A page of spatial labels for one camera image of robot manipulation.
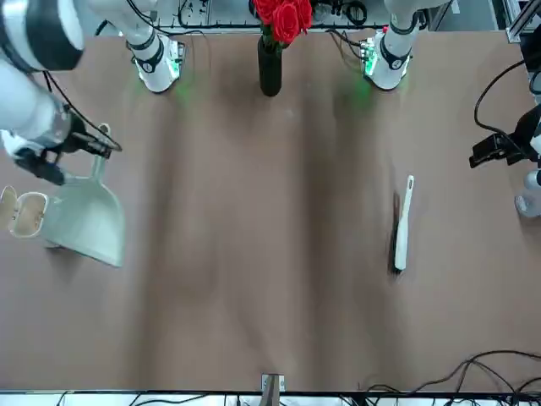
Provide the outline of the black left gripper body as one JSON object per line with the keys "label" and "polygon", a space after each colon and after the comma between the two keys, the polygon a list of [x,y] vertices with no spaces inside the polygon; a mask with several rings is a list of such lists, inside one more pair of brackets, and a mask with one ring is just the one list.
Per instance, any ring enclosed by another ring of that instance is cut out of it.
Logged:
{"label": "black left gripper body", "polygon": [[524,113],[516,123],[515,130],[513,132],[514,141],[519,147],[515,161],[529,160],[530,162],[537,163],[539,161],[540,153],[537,152],[531,145],[533,137],[537,134],[540,120],[540,109],[532,108],[528,112]]}

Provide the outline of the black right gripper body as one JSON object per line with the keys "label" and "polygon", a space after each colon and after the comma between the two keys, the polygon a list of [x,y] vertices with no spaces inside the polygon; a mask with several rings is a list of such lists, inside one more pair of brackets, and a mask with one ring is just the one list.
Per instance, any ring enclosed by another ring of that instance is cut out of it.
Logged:
{"label": "black right gripper body", "polygon": [[34,141],[27,141],[20,148],[20,167],[51,184],[65,184],[66,174],[60,161],[63,155],[75,153],[83,147],[84,142],[76,133],[84,131],[82,120],[69,112],[66,122]]}

